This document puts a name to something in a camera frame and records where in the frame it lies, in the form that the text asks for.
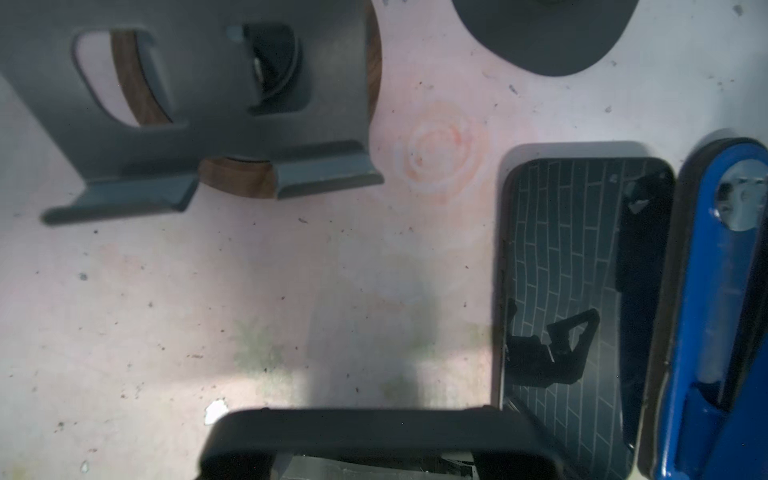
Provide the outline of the black phone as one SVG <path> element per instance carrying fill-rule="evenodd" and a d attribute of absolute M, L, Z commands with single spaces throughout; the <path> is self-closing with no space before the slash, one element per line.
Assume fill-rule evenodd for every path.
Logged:
<path fill-rule="evenodd" d="M 504 186 L 500 400 L 569 479 L 631 471 L 674 187 L 655 158 L 539 159 Z"/>
<path fill-rule="evenodd" d="M 467 410 L 256 409 L 218 420 L 201 479 L 267 479 L 281 456 L 422 460 L 471 455 L 482 479 L 562 479 L 562 460 L 523 415 Z"/>

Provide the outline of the wooden base phone stand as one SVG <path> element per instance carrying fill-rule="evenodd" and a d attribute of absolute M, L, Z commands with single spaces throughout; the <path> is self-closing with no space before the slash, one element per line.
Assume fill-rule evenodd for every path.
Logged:
<path fill-rule="evenodd" d="M 265 160 L 276 195 L 378 185 L 363 1 L 5 1 L 1 72 L 85 183 L 48 225 L 182 211 L 202 160 Z M 131 127 L 75 59 L 89 32 L 142 32 L 169 122 Z"/>

